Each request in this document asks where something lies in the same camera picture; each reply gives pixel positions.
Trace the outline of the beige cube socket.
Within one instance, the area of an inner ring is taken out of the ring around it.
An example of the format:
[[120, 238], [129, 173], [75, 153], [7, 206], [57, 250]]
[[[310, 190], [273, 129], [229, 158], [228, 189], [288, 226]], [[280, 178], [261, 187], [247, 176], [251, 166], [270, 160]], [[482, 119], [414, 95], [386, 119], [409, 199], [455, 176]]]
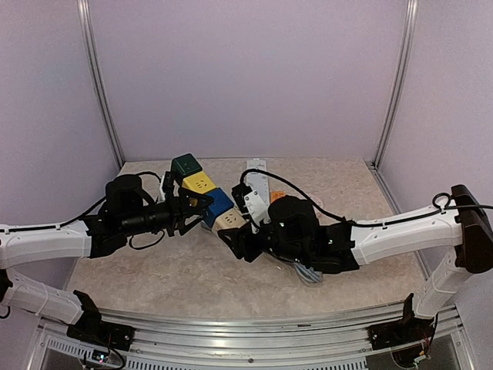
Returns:
[[241, 228], [246, 223], [247, 221], [243, 218], [242, 214], [236, 208], [231, 208], [215, 219], [212, 232], [218, 234], [220, 230]]

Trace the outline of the yellow cube socket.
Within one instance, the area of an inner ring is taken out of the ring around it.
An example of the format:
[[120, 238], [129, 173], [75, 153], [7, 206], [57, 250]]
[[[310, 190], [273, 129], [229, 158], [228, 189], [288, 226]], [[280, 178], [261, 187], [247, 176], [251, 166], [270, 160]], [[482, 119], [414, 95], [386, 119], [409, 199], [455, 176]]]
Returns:
[[216, 184], [203, 172], [197, 172], [190, 176], [184, 177], [182, 188], [191, 190], [194, 193], [205, 194], [216, 189]]

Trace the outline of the blue cube socket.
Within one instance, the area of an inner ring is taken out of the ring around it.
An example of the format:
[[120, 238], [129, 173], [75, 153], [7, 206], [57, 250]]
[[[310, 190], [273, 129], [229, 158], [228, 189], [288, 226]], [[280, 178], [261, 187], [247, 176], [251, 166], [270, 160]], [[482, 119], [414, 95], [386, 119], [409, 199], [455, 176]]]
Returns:
[[211, 197], [213, 202], [206, 208], [203, 221], [209, 228], [212, 228], [216, 218], [232, 209], [234, 204], [221, 188], [209, 191], [206, 196]]

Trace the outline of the dark green cube socket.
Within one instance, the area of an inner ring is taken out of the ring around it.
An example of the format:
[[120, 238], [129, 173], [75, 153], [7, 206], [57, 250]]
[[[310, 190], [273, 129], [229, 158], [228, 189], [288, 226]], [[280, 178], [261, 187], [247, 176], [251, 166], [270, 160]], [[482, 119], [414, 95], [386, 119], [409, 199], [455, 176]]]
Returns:
[[172, 159], [171, 170], [177, 179], [184, 179], [203, 170], [200, 163], [191, 153], [186, 153]]

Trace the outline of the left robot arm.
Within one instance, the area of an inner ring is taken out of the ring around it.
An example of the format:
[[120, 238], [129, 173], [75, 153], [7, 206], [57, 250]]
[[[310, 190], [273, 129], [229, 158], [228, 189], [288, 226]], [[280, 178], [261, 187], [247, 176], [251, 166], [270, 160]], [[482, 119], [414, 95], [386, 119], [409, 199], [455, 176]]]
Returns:
[[167, 172], [164, 199], [154, 200], [139, 174], [118, 176], [106, 184], [106, 195], [84, 214], [60, 224], [1, 227], [1, 304], [51, 318], [93, 343], [108, 334], [107, 324], [87, 294], [69, 293], [35, 281], [15, 267], [56, 258], [108, 257], [131, 237], [163, 232], [186, 234], [202, 220], [213, 198], [176, 187]]

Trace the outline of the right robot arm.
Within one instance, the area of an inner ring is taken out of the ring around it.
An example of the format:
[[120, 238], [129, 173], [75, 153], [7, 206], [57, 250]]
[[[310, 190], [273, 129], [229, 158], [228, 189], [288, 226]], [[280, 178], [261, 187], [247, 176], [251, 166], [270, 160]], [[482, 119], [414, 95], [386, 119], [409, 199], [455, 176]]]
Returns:
[[439, 193], [432, 203], [380, 220], [348, 220], [320, 207], [302, 190], [265, 203], [241, 180], [232, 189], [235, 206], [219, 215], [213, 232], [236, 258], [254, 261], [260, 254], [313, 272], [355, 271], [394, 255], [445, 247], [446, 255], [408, 296], [394, 336], [409, 342], [436, 320], [441, 307], [474, 274], [492, 269], [492, 229], [485, 211], [464, 185]]

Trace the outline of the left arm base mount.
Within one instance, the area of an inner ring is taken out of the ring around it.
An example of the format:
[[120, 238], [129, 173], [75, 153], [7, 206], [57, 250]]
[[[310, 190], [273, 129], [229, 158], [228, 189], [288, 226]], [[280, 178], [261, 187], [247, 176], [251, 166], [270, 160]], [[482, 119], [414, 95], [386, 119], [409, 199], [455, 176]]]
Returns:
[[94, 345], [127, 352], [135, 335], [135, 328], [107, 321], [97, 324], [69, 325], [67, 336]]

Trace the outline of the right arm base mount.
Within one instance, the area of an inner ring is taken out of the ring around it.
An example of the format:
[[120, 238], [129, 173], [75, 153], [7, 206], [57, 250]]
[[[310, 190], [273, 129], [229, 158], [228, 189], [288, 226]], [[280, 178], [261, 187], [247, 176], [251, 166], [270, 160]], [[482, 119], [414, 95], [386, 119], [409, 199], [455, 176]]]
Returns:
[[371, 325], [367, 333], [372, 349], [380, 350], [431, 338], [435, 329], [433, 320], [412, 318]]

